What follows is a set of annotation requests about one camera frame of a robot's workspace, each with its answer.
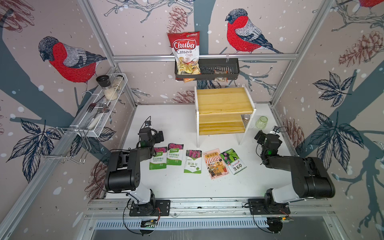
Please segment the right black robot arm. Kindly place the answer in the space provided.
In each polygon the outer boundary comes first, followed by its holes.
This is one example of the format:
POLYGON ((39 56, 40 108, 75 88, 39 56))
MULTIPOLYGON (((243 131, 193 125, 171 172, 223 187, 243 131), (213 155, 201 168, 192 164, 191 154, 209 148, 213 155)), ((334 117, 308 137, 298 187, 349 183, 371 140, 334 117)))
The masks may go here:
POLYGON ((319 158, 279 155, 278 148, 283 142, 277 134, 265 134, 260 130, 255 140, 262 146, 262 164, 269 169, 288 171, 292 177, 290 184, 267 190, 266 204, 285 204, 307 198, 324 199, 335 196, 335 186, 319 158))

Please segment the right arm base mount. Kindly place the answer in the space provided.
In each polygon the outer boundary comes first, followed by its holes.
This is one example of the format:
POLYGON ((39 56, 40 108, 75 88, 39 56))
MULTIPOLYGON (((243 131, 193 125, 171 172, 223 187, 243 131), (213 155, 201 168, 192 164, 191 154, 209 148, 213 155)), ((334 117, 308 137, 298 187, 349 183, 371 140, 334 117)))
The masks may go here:
POLYGON ((247 206, 251 215, 290 215, 289 204, 276 203, 272 196, 272 189, 268 189, 263 198, 248 199, 247 206))

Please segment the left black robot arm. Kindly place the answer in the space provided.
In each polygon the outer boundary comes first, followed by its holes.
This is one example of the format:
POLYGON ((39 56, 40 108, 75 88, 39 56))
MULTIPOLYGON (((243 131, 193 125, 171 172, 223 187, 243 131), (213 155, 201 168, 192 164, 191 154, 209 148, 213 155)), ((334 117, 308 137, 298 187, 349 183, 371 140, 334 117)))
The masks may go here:
POLYGON ((164 141, 162 131, 150 127, 139 130, 136 148, 114 151, 110 155, 105 177, 105 189, 111 194, 126 193, 139 208, 154 209, 152 190, 140 183, 141 162, 156 156, 155 144, 164 141))

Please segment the white mimosa seed bag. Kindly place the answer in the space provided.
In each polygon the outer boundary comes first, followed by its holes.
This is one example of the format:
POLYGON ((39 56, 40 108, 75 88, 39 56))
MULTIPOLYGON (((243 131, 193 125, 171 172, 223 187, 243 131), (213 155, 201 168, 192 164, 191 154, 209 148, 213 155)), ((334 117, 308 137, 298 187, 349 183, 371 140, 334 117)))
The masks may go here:
POLYGON ((202 173, 202 151, 187 150, 184 173, 201 174, 202 173))

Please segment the green seed bag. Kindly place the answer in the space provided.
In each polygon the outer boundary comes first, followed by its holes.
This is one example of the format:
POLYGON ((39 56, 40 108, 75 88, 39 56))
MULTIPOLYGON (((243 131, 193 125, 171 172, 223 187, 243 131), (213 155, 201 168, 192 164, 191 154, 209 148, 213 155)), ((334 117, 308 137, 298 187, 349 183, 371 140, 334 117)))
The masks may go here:
POLYGON ((184 145, 183 144, 168 144, 167 165, 181 166, 183 159, 184 145))
POLYGON ((167 168, 167 153, 166 147, 155 148, 155 156, 150 159, 149 170, 161 170, 167 168))

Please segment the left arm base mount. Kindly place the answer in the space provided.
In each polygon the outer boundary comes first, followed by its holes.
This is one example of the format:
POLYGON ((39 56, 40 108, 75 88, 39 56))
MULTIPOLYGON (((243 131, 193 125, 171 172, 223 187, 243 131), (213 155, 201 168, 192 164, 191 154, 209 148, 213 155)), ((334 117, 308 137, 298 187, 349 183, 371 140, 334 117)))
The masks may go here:
POLYGON ((163 217, 169 216, 171 208, 170 200, 157 200, 153 191, 151 191, 150 201, 145 204, 134 204, 129 207, 130 217, 163 217))

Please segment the white seed packet shelf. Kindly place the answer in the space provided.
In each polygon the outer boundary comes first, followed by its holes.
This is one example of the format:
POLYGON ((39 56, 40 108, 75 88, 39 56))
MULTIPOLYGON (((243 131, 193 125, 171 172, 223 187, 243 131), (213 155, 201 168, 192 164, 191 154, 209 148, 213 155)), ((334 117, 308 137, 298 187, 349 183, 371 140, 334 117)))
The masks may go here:
POLYGON ((233 175, 247 168, 234 149, 226 150, 220 153, 220 156, 233 175))

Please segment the picture seed packet shelf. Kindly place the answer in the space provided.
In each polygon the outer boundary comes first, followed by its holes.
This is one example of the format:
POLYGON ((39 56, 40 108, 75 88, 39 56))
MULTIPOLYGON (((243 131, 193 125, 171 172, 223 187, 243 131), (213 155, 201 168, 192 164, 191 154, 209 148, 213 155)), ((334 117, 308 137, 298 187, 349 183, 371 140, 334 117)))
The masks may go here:
POLYGON ((220 156, 220 153, 220 149, 203 152, 203 159, 206 163, 211 180, 229 174, 227 165, 220 156))

